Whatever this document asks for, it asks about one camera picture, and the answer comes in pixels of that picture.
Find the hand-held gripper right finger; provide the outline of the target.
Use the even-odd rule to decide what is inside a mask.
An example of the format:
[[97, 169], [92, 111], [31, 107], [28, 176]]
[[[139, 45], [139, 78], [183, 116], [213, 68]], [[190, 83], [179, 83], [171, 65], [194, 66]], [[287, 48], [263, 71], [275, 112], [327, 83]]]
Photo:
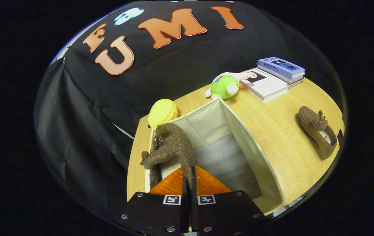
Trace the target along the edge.
[[199, 236], [253, 236], [267, 224], [263, 212], [243, 190], [231, 191], [206, 170], [196, 166], [192, 200], [192, 229]]

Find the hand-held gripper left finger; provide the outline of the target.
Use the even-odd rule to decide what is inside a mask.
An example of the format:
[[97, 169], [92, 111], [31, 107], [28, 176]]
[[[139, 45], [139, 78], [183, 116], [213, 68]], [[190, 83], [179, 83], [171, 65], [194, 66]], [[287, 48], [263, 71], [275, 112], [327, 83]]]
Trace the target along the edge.
[[188, 187], [181, 168], [156, 186], [180, 192], [136, 192], [117, 214], [117, 224], [135, 236], [182, 236], [188, 231]]

